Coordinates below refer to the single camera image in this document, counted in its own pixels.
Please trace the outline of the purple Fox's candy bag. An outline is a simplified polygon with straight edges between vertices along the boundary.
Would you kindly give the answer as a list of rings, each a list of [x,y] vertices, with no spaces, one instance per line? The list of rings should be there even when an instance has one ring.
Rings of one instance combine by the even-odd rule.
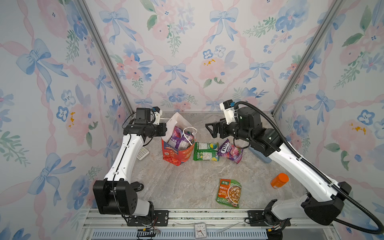
[[[219,148],[218,156],[231,160],[238,164],[242,160],[243,150],[237,148],[233,143],[227,139]]]

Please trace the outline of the green snack packet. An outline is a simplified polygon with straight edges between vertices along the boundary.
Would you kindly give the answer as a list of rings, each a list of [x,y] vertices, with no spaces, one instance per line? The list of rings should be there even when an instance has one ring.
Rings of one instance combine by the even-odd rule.
[[[219,143],[196,142],[194,146],[194,161],[219,161]]]

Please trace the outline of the red paper gift bag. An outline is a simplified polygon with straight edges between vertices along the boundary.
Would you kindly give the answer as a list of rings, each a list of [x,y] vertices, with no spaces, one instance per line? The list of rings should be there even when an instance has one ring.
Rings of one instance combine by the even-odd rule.
[[[198,130],[179,113],[168,119],[166,127],[166,136],[162,137],[163,160],[180,166],[193,153]]]

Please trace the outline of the green noodle packet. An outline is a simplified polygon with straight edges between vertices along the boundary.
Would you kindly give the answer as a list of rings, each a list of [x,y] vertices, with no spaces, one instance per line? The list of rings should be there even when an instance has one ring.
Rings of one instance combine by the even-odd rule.
[[[220,179],[216,201],[232,208],[239,208],[242,185],[236,180]]]

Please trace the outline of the purple snack packet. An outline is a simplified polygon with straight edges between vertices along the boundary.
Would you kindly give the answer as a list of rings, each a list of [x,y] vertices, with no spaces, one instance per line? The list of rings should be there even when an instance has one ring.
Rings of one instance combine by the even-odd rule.
[[[192,133],[183,131],[181,128],[175,126],[168,144],[179,151],[184,151],[191,147],[194,142],[195,137]]]

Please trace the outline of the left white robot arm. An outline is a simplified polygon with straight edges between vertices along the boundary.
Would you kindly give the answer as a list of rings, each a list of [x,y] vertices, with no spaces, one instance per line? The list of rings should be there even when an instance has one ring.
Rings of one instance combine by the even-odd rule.
[[[102,215],[149,216],[151,202],[139,199],[142,185],[132,182],[132,172],[146,138],[166,135],[167,124],[127,125],[122,145],[103,180],[95,181],[93,192]]]

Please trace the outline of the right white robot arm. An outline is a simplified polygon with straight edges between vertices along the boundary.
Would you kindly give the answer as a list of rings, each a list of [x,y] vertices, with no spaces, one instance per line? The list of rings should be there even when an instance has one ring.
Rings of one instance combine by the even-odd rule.
[[[227,124],[225,119],[206,124],[213,138],[229,136],[249,143],[250,147],[278,163],[308,191],[300,198],[272,200],[264,209],[260,221],[267,226],[276,226],[292,218],[309,218],[320,225],[330,225],[336,220],[344,207],[344,200],[331,184],[306,165],[289,150],[274,129],[243,127],[237,122]]]

